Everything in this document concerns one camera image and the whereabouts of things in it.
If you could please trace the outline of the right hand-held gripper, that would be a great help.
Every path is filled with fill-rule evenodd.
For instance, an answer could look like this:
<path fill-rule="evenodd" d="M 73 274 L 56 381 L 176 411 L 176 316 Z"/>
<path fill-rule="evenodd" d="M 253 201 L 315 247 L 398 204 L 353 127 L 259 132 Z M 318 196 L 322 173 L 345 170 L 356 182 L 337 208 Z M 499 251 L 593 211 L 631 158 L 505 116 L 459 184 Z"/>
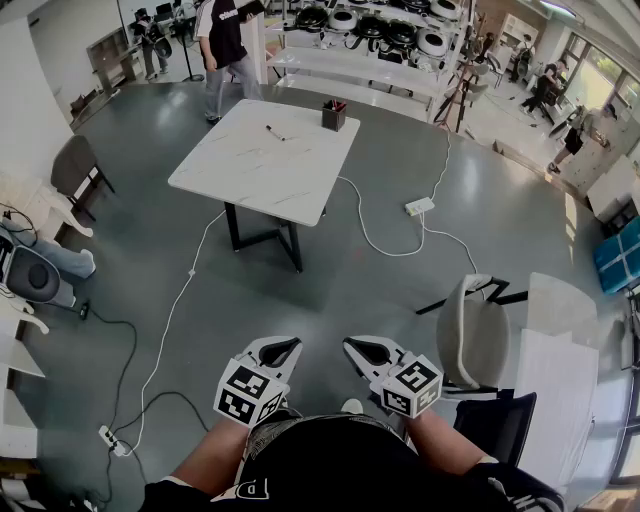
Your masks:
<path fill-rule="evenodd" d="M 415 419 L 441 396 L 443 374 L 436 366 L 424 355 L 403 354 L 389 338 L 348 336 L 343 351 L 388 412 Z M 388 362 L 395 363 L 387 369 Z"/>

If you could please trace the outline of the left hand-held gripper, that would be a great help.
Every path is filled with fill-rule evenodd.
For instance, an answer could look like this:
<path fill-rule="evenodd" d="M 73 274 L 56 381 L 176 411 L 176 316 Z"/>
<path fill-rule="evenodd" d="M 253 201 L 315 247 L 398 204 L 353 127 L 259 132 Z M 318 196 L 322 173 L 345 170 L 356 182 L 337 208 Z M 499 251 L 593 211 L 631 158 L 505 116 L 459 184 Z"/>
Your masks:
<path fill-rule="evenodd" d="M 218 383 L 214 410 L 248 428 L 266 420 L 288 394 L 288 381 L 302 350 L 298 337 L 252 341 L 244 353 L 229 360 Z"/>

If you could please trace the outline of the person's left forearm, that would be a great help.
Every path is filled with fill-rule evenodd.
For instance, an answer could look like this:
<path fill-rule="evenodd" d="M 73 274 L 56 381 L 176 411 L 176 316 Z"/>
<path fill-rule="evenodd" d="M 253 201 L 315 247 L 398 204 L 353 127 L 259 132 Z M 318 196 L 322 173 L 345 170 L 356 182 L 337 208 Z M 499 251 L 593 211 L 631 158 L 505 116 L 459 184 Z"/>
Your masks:
<path fill-rule="evenodd" d="M 210 496 L 217 496 L 235 481 L 250 430 L 223 417 L 204 436 L 171 476 Z"/>

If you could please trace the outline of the person's right forearm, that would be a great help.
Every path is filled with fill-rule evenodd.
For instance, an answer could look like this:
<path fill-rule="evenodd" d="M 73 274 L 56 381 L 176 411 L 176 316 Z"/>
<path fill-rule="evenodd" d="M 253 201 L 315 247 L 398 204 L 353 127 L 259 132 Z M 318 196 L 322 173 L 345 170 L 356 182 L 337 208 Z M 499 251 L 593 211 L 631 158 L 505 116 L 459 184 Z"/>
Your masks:
<path fill-rule="evenodd" d="M 464 475 L 483 460 L 490 459 L 431 409 L 416 418 L 404 418 L 403 424 L 417 453 L 433 468 Z"/>

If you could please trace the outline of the person's patterned shorts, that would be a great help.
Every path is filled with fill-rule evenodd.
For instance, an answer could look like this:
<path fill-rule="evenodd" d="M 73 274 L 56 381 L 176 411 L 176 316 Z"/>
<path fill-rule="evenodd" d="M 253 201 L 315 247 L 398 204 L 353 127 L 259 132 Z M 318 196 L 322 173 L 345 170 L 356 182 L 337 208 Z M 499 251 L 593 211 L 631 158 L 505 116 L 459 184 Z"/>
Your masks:
<path fill-rule="evenodd" d="M 366 414 L 301 416 L 282 409 L 252 431 L 247 449 L 256 462 L 277 456 L 291 461 L 327 460 L 340 454 L 371 458 L 406 451 L 408 446 L 389 424 Z"/>

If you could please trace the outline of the beige shell chair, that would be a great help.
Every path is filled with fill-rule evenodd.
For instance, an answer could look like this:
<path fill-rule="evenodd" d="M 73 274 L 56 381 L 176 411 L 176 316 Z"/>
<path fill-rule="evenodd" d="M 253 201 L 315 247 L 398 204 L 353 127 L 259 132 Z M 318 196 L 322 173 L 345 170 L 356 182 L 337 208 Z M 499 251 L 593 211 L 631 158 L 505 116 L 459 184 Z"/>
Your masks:
<path fill-rule="evenodd" d="M 510 321 L 497 299 L 507 286 L 486 274 L 468 274 L 445 299 L 436 344 L 450 393 L 498 391 L 509 356 Z"/>

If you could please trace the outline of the person's black shirt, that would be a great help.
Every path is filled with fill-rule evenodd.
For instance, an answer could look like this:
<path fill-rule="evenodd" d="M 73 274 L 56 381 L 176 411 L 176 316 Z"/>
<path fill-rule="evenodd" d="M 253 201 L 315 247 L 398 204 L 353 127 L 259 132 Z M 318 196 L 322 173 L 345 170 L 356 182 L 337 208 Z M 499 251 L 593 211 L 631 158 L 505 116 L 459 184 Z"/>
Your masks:
<path fill-rule="evenodd" d="M 431 467 L 408 449 L 365 458 L 256 462 L 248 440 L 234 484 L 210 496 L 171 474 L 148 484 L 139 512 L 565 512 L 562 496 L 490 457 L 464 475 Z"/>

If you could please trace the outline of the grey round device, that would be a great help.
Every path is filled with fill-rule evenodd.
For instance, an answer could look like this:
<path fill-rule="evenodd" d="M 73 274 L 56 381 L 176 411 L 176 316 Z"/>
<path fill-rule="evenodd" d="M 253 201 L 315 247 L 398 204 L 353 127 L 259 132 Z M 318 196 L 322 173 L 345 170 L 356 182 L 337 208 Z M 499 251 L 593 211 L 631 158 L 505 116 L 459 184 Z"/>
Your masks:
<path fill-rule="evenodd" d="M 73 286 L 46 258 L 24 246 L 0 244 L 0 288 L 32 303 L 72 307 Z"/>

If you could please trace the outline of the blue box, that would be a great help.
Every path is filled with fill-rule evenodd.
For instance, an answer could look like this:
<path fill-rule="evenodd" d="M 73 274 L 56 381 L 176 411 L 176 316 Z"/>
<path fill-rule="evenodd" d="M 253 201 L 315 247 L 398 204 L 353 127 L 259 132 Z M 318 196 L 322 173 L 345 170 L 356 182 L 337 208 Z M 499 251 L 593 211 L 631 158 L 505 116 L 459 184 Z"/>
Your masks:
<path fill-rule="evenodd" d="M 594 264 L 601 288 L 615 294 L 640 283 L 640 216 L 594 251 Z"/>

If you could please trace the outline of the wooden easel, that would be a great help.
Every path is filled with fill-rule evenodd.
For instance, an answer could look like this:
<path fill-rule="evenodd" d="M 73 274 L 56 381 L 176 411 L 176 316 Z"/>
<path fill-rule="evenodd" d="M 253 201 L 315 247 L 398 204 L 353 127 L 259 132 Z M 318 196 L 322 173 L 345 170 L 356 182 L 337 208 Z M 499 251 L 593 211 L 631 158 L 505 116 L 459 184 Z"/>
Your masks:
<path fill-rule="evenodd" d="M 455 132 L 458 133 L 464 119 L 465 112 L 472 108 L 488 90 L 489 85 L 482 83 L 481 78 L 485 77 L 490 70 L 490 66 L 484 62 L 481 64 L 464 63 L 453 77 L 455 85 L 449 88 L 445 98 L 439 107 L 434 123 L 436 126 L 451 130 L 448 118 L 454 105 L 458 106 Z"/>

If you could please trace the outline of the grey padded chair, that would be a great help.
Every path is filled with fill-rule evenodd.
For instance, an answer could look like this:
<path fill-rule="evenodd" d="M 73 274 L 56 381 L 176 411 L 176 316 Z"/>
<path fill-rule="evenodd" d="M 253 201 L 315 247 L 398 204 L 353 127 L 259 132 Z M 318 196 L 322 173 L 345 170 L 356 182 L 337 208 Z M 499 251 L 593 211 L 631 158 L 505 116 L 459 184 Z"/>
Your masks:
<path fill-rule="evenodd" d="M 54 158 L 50 182 L 58 193 L 70 201 L 73 209 L 95 221 L 96 218 L 86 208 L 85 201 L 76 198 L 76 192 L 86 180 L 94 189 L 97 188 L 98 181 L 102 180 L 113 194 L 116 193 L 102 171 L 88 139 L 84 135 L 74 134 Z"/>

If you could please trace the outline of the white shelf rack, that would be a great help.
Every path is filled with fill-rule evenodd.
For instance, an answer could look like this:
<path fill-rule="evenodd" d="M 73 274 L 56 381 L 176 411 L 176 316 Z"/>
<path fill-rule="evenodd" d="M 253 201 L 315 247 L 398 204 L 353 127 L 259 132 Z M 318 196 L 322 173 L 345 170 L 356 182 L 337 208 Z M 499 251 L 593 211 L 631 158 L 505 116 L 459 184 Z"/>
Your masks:
<path fill-rule="evenodd" d="M 361 44 L 350 51 L 342 43 L 322 49 L 318 35 L 302 30 L 285 31 L 283 20 L 272 27 L 280 50 L 267 67 L 274 70 L 278 86 L 309 90 L 368 103 L 372 106 L 432 123 L 438 105 L 455 85 L 457 61 L 473 29 L 476 0 L 454 0 L 463 9 L 456 45 L 443 69 L 425 71 L 382 60 Z"/>

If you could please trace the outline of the black floor stand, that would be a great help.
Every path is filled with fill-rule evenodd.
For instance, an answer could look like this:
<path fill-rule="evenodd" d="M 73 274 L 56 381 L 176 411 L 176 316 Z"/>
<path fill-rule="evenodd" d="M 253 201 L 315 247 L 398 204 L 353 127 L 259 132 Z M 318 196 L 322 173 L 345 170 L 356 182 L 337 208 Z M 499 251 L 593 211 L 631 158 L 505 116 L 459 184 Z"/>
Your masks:
<path fill-rule="evenodd" d="M 195 44 L 195 25 L 197 21 L 198 7 L 202 0 L 185 0 L 182 5 L 182 46 L 188 75 L 184 82 L 203 82 L 204 75 L 195 73 L 192 68 L 192 46 Z"/>

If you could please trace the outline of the row of black white helmets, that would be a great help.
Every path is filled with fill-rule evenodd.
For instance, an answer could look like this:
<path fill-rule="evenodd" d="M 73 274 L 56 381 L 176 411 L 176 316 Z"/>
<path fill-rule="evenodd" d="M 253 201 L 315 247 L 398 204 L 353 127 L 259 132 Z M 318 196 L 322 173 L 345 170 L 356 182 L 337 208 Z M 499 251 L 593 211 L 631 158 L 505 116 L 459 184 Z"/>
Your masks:
<path fill-rule="evenodd" d="M 283 29 L 316 33 L 322 49 L 365 43 L 382 60 L 431 71 L 455 48 L 462 14 L 454 0 L 316 0 Z"/>

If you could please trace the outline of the grey low shelf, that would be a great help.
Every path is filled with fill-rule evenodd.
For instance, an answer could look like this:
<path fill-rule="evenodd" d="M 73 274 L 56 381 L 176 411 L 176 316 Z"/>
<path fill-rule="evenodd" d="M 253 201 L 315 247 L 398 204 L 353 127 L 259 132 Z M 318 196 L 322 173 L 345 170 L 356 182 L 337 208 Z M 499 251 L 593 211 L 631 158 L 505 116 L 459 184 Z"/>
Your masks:
<path fill-rule="evenodd" d="M 101 90 L 111 96 L 123 85 L 134 83 L 141 75 L 138 49 L 128 45 L 126 31 L 118 28 L 86 49 L 92 73 Z"/>

